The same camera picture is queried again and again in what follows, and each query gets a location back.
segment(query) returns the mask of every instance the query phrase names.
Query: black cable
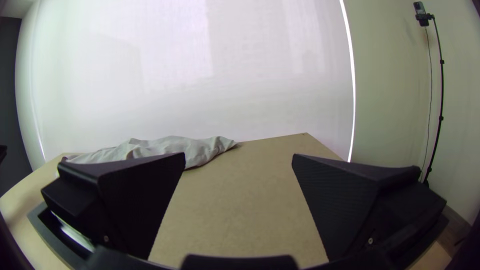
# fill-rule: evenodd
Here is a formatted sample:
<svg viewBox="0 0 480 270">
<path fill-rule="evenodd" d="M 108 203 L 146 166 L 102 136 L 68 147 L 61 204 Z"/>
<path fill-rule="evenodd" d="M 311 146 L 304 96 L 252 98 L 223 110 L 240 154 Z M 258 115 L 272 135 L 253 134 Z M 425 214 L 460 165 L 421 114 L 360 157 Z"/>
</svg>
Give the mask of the black cable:
<svg viewBox="0 0 480 270">
<path fill-rule="evenodd" d="M 442 127 L 442 121 L 444 120 L 443 111 L 444 111 L 444 64 L 445 61 L 442 57 L 442 47 L 440 46 L 440 37 L 439 37 L 439 30 L 437 28 L 437 22 L 435 21 L 435 16 L 431 15 L 433 20 L 433 24 L 435 25 L 435 32 L 436 32 L 436 39 L 438 41 L 438 51 L 440 53 L 440 72 L 441 72 L 441 92 L 440 92 L 440 116 L 438 117 L 438 128 L 436 130 L 436 139 L 435 145 L 433 146 L 433 152 L 431 153 L 430 164 L 426 170 L 425 179 L 423 183 L 429 186 L 429 182 L 427 178 L 429 177 L 430 172 L 432 171 L 432 163 L 434 162 L 435 152 L 437 151 L 437 145 L 439 143 L 440 137 L 440 128 Z"/>
<path fill-rule="evenodd" d="M 427 160 L 427 153 L 429 151 L 430 116 L 432 115 L 432 95 L 434 91 L 434 79 L 432 75 L 432 55 L 430 53 L 430 39 L 429 39 L 429 32 L 427 31 L 427 28 L 425 28 L 425 33 L 426 33 L 426 42 L 428 44 L 428 58 L 430 59 L 430 106 L 428 109 L 428 125 L 426 129 L 426 147 L 425 147 L 425 156 L 423 157 L 423 163 L 421 165 L 420 182 L 423 182 L 425 161 Z"/>
</svg>

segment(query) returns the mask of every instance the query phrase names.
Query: textured black surface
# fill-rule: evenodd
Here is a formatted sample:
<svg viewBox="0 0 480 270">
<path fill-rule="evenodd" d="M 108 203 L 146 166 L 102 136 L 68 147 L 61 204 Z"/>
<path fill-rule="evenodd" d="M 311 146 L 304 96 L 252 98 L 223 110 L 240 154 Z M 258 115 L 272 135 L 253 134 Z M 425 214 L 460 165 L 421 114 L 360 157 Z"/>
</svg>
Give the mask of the textured black surface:
<svg viewBox="0 0 480 270">
<path fill-rule="evenodd" d="M 172 270 L 167 266 L 128 256 L 115 250 L 99 246 L 88 258 L 81 270 Z"/>
<path fill-rule="evenodd" d="M 289 255 L 258 258 L 225 258 L 188 255 L 181 270 L 298 270 L 294 258 Z"/>
<path fill-rule="evenodd" d="M 387 168 L 295 154 L 292 167 L 331 261 L 368 247 L 369 238 L 386 239 L 439 198 L 418 186 L 416 166 Z"/>
<path fill-rule="evenodd" d="M 305 155 L 293 155 L 292 167 L 328 258 L 340 259 L 362 227 L 378 187 Z"/>
<path fill-rule="evenodd" d="M 42 189 L 48 208 L 95 245 L 147 259 L 185 168 L 174 153 L 98 164 L 58 164 Z"/>
</svg>

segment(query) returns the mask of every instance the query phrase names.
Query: gray wall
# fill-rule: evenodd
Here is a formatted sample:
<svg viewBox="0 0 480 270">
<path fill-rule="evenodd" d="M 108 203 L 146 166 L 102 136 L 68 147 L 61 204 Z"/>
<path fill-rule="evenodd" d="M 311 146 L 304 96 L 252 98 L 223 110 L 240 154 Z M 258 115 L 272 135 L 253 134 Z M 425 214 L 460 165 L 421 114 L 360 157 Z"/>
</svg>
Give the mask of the gray wall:
<svg viewBox="0 0 480 270">
<path fill-rule="evenodd" d="M 0 145 L 8 147 L 0 164 L 0 196 L 32 172 L 15 102 L 15 56 L 21 22 L 19 18 L 0 17 Z"/>
</svg>

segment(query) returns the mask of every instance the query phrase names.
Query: crumpled fabric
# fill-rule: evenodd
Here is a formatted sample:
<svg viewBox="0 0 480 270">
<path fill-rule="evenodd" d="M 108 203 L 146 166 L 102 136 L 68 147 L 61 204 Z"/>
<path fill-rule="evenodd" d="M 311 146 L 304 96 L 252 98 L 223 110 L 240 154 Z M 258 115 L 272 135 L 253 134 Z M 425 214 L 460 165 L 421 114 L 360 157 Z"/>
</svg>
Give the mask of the crumpled fabric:
<svg viewBox="0 0 480 270">
<path fill-rule="evenodd" d="M 171 153 L 185 153 L 185 169 L 202 166 L 215 156 L 236 146 L 234 140 L 214 136 L 205 139 L 191 139 L 168 136 L 154 140 L 131 138 L 124 143 L 102 148 L 95 152 L 67 156 L 67 162 L 77 164 L 122 161 Z"/>
</svg>

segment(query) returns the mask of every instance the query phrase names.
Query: cardboard surface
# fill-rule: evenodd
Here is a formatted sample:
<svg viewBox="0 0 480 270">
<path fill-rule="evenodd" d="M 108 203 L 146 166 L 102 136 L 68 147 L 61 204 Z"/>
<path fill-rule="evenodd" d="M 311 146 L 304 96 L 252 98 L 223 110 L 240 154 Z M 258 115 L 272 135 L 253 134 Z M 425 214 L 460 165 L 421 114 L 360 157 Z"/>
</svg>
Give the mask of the cardboard surface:
<svg viewBox="0 0 480 270">
<path fill-rule="evenodd" d="M 292 170 L 295 153 L 340 159 L 302 133 L 243 142 L 203 167 L 185 171 L 149 260 L 177 268 L 186 254 L 290 254 L 301 268 L 326 263 L 322 240 Z M 40 189 L 55 179 L 65 155 L 70 154 L 46 163 L 0 198 L 0 211 L 13 237 L 37 270 L 68 269 L 27 219 L 43 201 Z M 429 265 L 437 251 L 432 248 L 417 264 Z"/>
</svg>

